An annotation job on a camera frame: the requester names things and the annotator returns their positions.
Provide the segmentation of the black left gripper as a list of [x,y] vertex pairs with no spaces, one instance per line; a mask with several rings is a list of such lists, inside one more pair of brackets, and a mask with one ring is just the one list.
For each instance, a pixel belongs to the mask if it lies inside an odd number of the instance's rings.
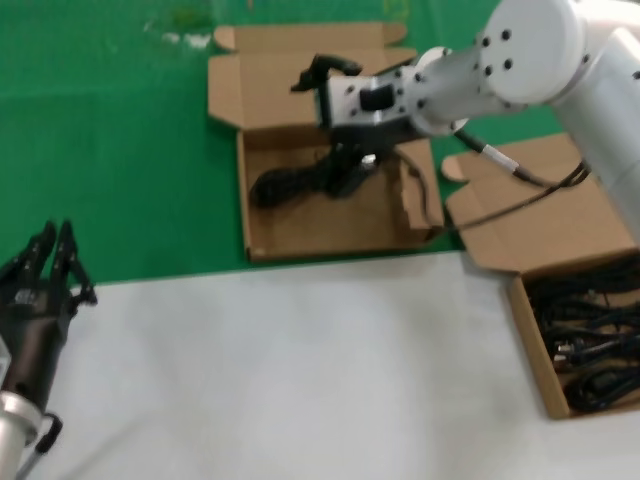
[[[55,224],[46,222],[27,245],[1,266],[1,287],[31,287],[40,279],[55,244]],[[69,220],[62,223],[46,289],[1,290],[1,339],[11,356],[4,391],[26,400],[47,400],[68,334],[68,314],[95,306],[94,284],[78,257]]]

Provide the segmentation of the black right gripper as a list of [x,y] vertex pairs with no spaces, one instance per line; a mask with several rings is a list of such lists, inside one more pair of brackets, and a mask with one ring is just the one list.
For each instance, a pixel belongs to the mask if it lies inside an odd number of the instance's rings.
[[[299,75],[293,91],[318,89],[336,70],[345,76],[357,76],[363,66],[338,56],[317,54]],[[328,155],[329,172],[324,192],[331,198],[351,196],[375,172],[375,154],[390,151],[398,143],[398,134],[380,127],[338,128],[330,133],[335,146]]]

